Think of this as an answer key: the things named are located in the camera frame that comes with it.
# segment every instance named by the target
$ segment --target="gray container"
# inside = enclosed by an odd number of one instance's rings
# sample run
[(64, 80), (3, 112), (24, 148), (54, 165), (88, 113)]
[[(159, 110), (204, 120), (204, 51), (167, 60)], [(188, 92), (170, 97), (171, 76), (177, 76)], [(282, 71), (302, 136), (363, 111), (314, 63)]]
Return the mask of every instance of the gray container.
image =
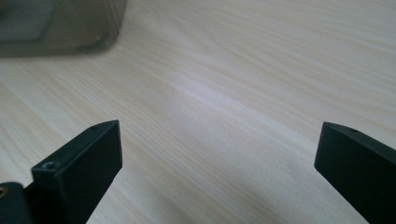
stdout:
[(0, 0), (0, 57), (88, 53), (116, 40), (126, 0)]

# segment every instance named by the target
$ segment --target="black plastic part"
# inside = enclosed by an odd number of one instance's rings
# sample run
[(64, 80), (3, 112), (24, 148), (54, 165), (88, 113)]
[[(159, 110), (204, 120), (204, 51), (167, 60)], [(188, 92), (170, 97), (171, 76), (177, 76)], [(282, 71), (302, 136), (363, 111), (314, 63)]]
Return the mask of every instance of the black plastic part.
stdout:
[(396, 151), (338, 124), (323, 123), (315, 168), (370, 223), (396, 223)]
[(13, 182), (0, 184), (0, 223), (33, 223), (21, 184)]
[(119, 122), (85, 130), (32, 168), (35, 223), (86, 223), (121, 166)]

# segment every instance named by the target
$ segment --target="light wood grain surface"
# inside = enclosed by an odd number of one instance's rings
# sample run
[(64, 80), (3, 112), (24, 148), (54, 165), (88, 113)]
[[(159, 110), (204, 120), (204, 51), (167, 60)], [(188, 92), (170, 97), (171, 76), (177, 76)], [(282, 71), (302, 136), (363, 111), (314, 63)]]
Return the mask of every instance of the light wood grain surface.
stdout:
[(129, 0), (96, 55), (0, 60), (0, 182), (120, 120), (89, 223), (366, 223), (315, 170), (324, 120), (396, 147), (394, 0)]

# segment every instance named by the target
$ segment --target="table surface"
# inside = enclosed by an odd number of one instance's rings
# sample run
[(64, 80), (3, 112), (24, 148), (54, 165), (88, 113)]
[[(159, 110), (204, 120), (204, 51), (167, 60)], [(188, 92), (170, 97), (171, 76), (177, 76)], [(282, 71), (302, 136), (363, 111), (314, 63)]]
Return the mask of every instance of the table surface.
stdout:
[(120, 120), (89, 223), (366, 223), (315, 170), (323, 121), (396, 147), (396, 1), (129, 0), (93, 55), (0, 60), (0, 182)]

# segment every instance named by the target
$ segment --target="dark object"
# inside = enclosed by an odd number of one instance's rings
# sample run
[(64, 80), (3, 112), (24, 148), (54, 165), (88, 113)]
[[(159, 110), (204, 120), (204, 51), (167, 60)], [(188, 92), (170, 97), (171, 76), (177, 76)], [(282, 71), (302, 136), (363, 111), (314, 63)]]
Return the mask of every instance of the dark object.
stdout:
[(370, 223), (396, 223), (396, 151), (338, 124), (323, 123), (315, 168)]
[(125, 7), (126, 0), (0, 0), (0, 57), (105, 49)]
[(26, 189), (0, 184), (0, 223), (86, 223), (121, 166), (119, 122), (92, 126), (34, 166)]

